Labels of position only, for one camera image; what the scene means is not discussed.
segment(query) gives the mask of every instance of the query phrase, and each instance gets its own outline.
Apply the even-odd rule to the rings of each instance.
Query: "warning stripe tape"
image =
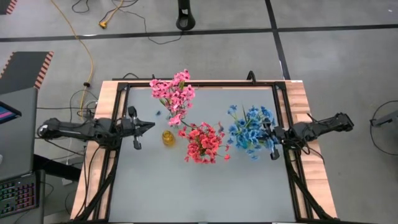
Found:
[[[53,55],[54,55],[54,52],[49,52],[45,56],[42,68],[40,69],[39,74],[37,75],[36,82],[35,82],[35,85],[34,85],[34,87],[36,89],[38,89],[38,90],[40,89],[40,87],[43,84],[45,74],[47,73],[47,70],[49,69],[50,62],[51,62],[51,59],[52,59]]]
[[[17,5],[17,0],[11,0],[10,5],[8,5],[6,9],[6,15],[10,15],[15,9],[16,5]]]
[[[4,66],[3,70],[2,70],[1,73],[0,73],[0,78],[2,77],[2,75],[4,74],[4,72],[6,71],[6,68],[7,68],[8,64],[10,63],[11,58],[12,58],[12,56],[14,55],[14,53],[15,53],[15,52],[11,53],[11,55],[10,55],[10,57],[9,57],[9,59],[8,59],[8,61],[7,61],[7,63],[6,63],[6,65]]]

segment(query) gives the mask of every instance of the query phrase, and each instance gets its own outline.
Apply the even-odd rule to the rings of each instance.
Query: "pink flower bouquet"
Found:
[[[195,97],[195,90],[191,85],[184,87],[185,81],[190,79],[188,70],[178,72],[172,81],[152,80],[152,96],[171,112],[169,125],[179,125],[187,114],[187,108],[192,107],[191,100]]]

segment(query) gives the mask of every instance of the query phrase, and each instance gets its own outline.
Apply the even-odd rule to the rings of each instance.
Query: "yellow cable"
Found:
[[[61,13],[61,15],[63,16],[63,18],[66,20],[66,22],[68,23],[70,29],[73,32],[73,35],[75,36],[76,40],[79,40],[79,42],[82,44],[82,46],[84,46],[84,48],[87,51],[88,56],[90,57],[90,64],[91,64],[91,70],[90,70],[90,76],[87,79],[87,83],[90,83],[91,79],[93,78],[93,74],[94,74],[94,61],[93,61],[93,57],[90,54],[90,51],[88,50],[87,46],[85,45],[85,43],[83,43],[83,41],[81,41],[79,39],[79,37],[76,35],[75,30],[73,29],[72,25],[70,24],[69,20],[67,19],[67,17],[64,15],[64,13],[61,11],[61,9],[57,6],[57,4],[54,2],[54,0],[51,0],[52,4],[58,9],[58,11]],[[83,95],[81,96],[81,100],[80,100],[80,119],[83,118],[83,101],[85,99],[85,94],[86,94],[86,89],[87,86],[85,86],[85,89],[83,91]]]
[[[106,28],[106,25],[107,25],[108,21],[110,21],[110,20],[112,19],[114,13],[123,5],[123,1],[124,1],[124,0],[121,0],[121,1],[120,1],[120,4],[116,7],[116,9],[114,9],[114,11],[112,12],[111,16],[109,16],[104,22],[99,22],[99,26],[100,26],[102,29],[105,29],[105,28]]]

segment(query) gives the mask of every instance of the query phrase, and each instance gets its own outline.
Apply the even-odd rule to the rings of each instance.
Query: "red flower bouquet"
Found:
[[[216,131],[209,124],[202,122],[201,126],[196,126],[195,124],[190,125],[192,130],[187,134],[187,127],[185,126],[182,130],[178,131],[178,135],[188,139],[188,151],[185,161],[189,161],[192,158],[194,162],[201,164],[216,163],[216,156],[221,156],[218,154],[219,148],[223,143],[221,138],[224,137],[224,133]],[[225,151],[228,151],[229,145],[223,146]],[[225,160],[230,158],[229,154],[224,156]]]

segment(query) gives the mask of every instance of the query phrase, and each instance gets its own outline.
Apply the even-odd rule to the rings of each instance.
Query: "flower bouquet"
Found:
[[[197,127],[195,124],[191,124],[192,130],[187,134],[187,127],[185,126],[182,130],[178,132],[178,135],[188,139],[188,151],[185,161],[189,161],[192,158],[196,163],[216,163],[216,156],[221,156],[218,154],[218,149],[222,146],[222,137],[224,133],[218,131],[218,134],[209,124],[202,122],[201,126]],[[229,145],[223,146],[225,151],[228,151]],[[230,155],[224,156],[225,160],[228,160]]]
[[[181,120],[187,115],[187,109],[192,107],[191,100],[195,97],[195,90],[191,85],[184,87],[185,81],[190,79],[188,70],[178,72],[172,81],[152,80],[152,97],[170,111],[169,125],[180,125]]]
[[[276,138],[270,137],[263,128],[263,124],[266,123],[269,123],[271,127],[275,126],[275,118],[265,107],[261,106],[260,109],[261,111],[253,106],[245,112],[243,108],[244,118],[241,119],[236,115],[236,105],[231,105],[228,110],[228,114],[234,118],[234,124],[228,129],[231,137],[227,143],[236,142],[235,146],[245,150],[254,161],[258,160],[259,156],[256,153],[263,147],[273,153],[274,144],[277,143]]]
[[[195,97],[195,90],[191,85],[185,86],[185,82],[190,79],[188,70],[178,72],[172,81],[152,80],[149,85],[152,88],[152,97],[157,98],[170,111],[169,125],[178,126],[184,124],[178,135],[188,139],[188,151],[185,160],[188,162],[192,158],[196,163],[214,164],[218,149],[222,146],[224,132],[221,124],[218,133],[209,124],[202,122],[200,126],[195,124],[188,125],[183,121],[187,115],[187,109],[191,108],[192,100]],[[229,145],[223,146],[228,151]]]

